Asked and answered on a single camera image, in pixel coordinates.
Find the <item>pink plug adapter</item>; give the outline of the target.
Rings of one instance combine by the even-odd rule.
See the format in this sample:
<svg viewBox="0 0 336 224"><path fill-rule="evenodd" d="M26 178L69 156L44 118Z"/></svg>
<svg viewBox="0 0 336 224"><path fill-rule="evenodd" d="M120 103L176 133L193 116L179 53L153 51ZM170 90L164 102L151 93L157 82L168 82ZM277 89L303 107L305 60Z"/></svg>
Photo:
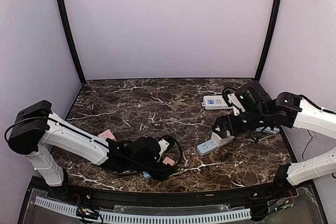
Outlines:
<svg viewBox="0 0 336 224"><path fill-rule="evenodd" d="M174 165L175 165L175 161L172 160L172 159L169 158L169 157L165 157L165 158L163 159L163 162L162 162L162 163L165 164L165 165L170 165L170 166L174 166Z"/></svg>

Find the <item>blue-grey power strip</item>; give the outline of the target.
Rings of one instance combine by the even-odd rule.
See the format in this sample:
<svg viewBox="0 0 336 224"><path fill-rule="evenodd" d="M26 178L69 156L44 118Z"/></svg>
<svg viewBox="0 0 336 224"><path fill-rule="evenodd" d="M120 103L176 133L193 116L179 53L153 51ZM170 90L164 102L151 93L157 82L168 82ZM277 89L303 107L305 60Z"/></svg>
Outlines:
<svg viewBox="0 0 336 224"><path fill-rule="evenodd" d="M197 145L197 151L200 154L200 156L204 156L208 153L211 153L215 151L216 149L232 142L234 137L229 137L224 140L213 140L210 139L202 144Z"/></svg>

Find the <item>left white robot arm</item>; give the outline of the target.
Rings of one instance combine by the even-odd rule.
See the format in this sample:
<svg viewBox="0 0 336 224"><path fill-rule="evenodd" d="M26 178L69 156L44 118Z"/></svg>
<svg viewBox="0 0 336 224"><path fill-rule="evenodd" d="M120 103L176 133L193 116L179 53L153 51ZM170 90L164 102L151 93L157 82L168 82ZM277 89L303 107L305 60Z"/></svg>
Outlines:
<svg viewBox="0 0 336 224"><path fill-rule="evenodd" d="M147 172L153 179L166 180L178 164L163 162L164 154L180 147L169 135L156 140L140 137L135 141L115 141L87 133L64 121L51 109L52 104L41 100L17 113L4 139L15 153L25 156L50 187L60 187L68 180L46 145L76 154L90 163L113 172Z"/></svg>

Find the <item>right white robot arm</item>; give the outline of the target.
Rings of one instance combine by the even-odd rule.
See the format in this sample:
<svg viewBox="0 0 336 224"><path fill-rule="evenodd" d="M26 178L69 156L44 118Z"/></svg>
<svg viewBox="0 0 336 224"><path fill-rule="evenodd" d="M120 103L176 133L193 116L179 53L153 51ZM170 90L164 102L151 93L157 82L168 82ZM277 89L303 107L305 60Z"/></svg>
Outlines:
<svg viewBox="0 0 336 224"><path fill-rule="evenodd" d="M335 112L318 106L302 94L282 92L272 99L254 80L236 90L224 89L222 97L234 111L218 117L212 126L211 139L217 146L230 143L241 133L280 126L335 138ZM280 166L274 184L290 188L329 174L335 174L335 149L300 163Z"/></svg>

